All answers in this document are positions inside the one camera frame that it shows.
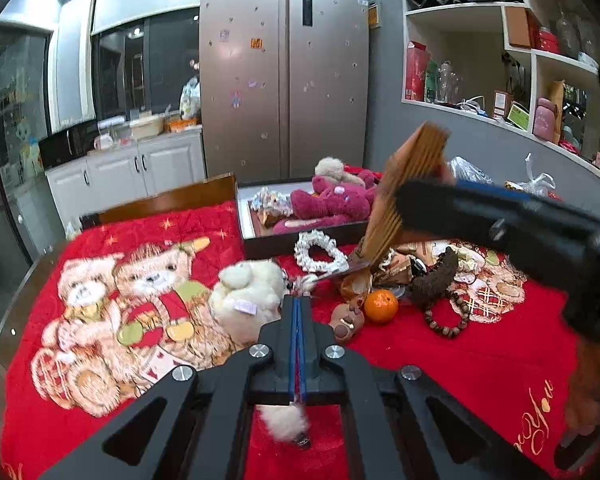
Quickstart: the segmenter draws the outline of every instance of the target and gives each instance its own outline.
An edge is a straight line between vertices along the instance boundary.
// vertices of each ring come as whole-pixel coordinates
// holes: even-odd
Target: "microwave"
[[[50,170],[85,156],[93,149],[93,141],[97,136],[98,122],[93,120],[76,124],[46,139],[41,139],[39,146],[42,167]]]

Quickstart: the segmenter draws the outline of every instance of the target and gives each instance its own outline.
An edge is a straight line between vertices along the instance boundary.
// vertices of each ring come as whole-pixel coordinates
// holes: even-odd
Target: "brown plush toy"
[[[329,325],[333,328],[336,342],[342,345],[348,343],[364,323],[365,315],[357,305],[341,303],[333,309]]]

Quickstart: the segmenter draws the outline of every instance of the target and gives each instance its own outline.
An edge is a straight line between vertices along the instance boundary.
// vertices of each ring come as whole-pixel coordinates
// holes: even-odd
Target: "red bedspread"
[[[106,259],[110,254],[114,254],[113,263]],[[84,258],[100,258],[97,267],[100,270],[94,272],[96,267],[92,264],[85,274],[81,267]],[[174,275],[182,273],[182,262],[190,263],[186,284],[175,282],[174,291],[160,296],[162,301],[155,308],[139,298],[130,300],[129,296],[138,295],[138,266],[144,265],[141,267],[144,269],[147,261],[161,258],[166,258],[164,268],[171,269]],[[166,345],[171,352],[168,356],[174,362],[190,360],[178,343],[178,334],[186,333],[190,328],[184,318],[178,319],[183,316],[179,314],[183,308],[202,320],[195,323],[196,330],[206,330],[207,339],[208,331],[214,330],[214,337],[219,341],[205,365],[222,362],[226,351],[231,349],[222,347],[222,331],[211,327],[206,311],[196,298],[201,291],[213,286],[219,270],[241,259],[243,254],[233,203],[94,228],[69,244],[31,310],[22,342],[8,370],[7,409],[1,442],[1,459],[7,471],[18,472],[18,480],[34,480],[149,387],[154,381],[152,374],[162,375],[155,364],[155,356],[147,356],[156,341]],[[299,273],[291,256],[279,258],[279,262],[291,276]],[[101,276],[102,266],[110,271],[112,267],[116,278],[113,286],[110,280]],[[78,280],[71,279],[74,274]],[[164,276],[157,275],[158,281],[154,283],[159,283],[162,278]],[[95,285],[91,283],[91,288],[78,290],[76,281],[80,280]],[[107,298],[94,304],[90,294],[102,287],[107,290]],[[559,313],[564,304],[561,293],[531,281],[525,283],[524,289],[525,301],[503,314],[499,322],[472,322],[453,340],[435,335],[424,324],[421,313],[405,306],[388,325],[367,323],[350,346],[372,364],[394,369],[403,364],[420,366],[512,446],[516,445],[557,476],[559,472],[553,465],[553,454],[565,428],[562,412],[567,379],[575,364],[574,337],[560,320]],[[338,303],[338,293],[326,283],[315,291],[315,295],[314,319],[328,322]],[[117,304],[123,312],[132,314],[112,320],[108,314],[110,304]],[[171,324],[176,328],[165,330],[164,316],[170,316]],[[458,320],[444,301],[434,309],[434,318],[452,326]],[[102,338],[97,330],[91,330],[98,323],[94,319],[100,319],[101,324],[104,320],[126,327],[126,332],[120,336],[125,346],[122,351],[116,347],[116,358],[123,359],[132,349],[130,355],[134,362],[142,358],[144,363],[143,367],[134,369],[134,378],[128,382],[135,385],[136,390],[126,385],[116,386],[118,396],[111,398],[110,406],[90,404],[89,381],[80,382],[75,374],[67,371],[76,363],[89,362],[90,366],[96,366],[100,362],[98,356],[85,355],[80,346],[89,342],[89,337],[101,338],[97,344],[102,352],[113,351],[115,341]],[[60,362],[51,361],[48,354],[53,359],[59,358]],[[52,365],[56,365],[56,375],[51,373]],[[123,374],[125,370],[127,368],[120,367],[118,373]],[[63,371],[64,380],[76,381],[77,390],[62,389]],[[85,373],[83,379],[88,378],[90,372]],[[122,384],[119,378],[114,378],[116,381]],[[102,416],[94,416],[89,411]],[[312,448],[308,451],[273,442],[262,422],[254,421],[247,479],[299,480],[309,474],[314,479],[347,478],[336,407],[310,408],[308,415],[312,439]]]

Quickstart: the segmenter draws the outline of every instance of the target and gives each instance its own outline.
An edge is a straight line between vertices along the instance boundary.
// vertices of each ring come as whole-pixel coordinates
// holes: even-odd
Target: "gift box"
[[[235,203],[238,210],[238,221],[240,222],[240,233],[244,254],[248,260],[263,260],[280,256],[280,254],[293,254],[294,246],[298,241],[298,232],[273,234],[273,225],[263,222],[258,217],[258,212],[251,208],[251,200],[262,187],[269,190],[288,194],[295,189],[304,189],[313,192],[311,180],[308,179],[283,179],[267,182],[258,182],[248,186],[238,185],[235,190]],[[338,246],[357,244],[365,235],[367,221],[352,222],[334,227],[321,228],[330,238],[336,240]],[[302,231],[312,231],[314,227],[310,224]]]

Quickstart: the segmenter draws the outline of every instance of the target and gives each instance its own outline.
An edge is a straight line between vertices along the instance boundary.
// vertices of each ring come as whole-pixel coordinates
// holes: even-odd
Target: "plastic bag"
[[[197,77],[189,79],[182,87],[180,95],[180,113],[185,120],[193,119],[200,110],[200,83]]]
[[[484,173],[483,170],[474,166],[468,160],[464,160],[461,156],[455,156],[449,161],[449,169],[455,178],[460,180],[468,180],[470,182],[478,182],[479,184],[493,185],[491,177]]]
[[[76,229],[73,224],[69,222],[64,228],[64,237],[67,239],[67,241],[71,242],[78,237],[80,232],[81,230],[79,227]]]
[[[519,182],[518,185],[522,188],[522,191],[531,193],[538,196],[548,196],[549,189],[555,189],[554,178],[547,174],[541,173],[536,178],[532,171],[533,158],[531,153],[526,156],[526,176],[529,177],[529,182]]]

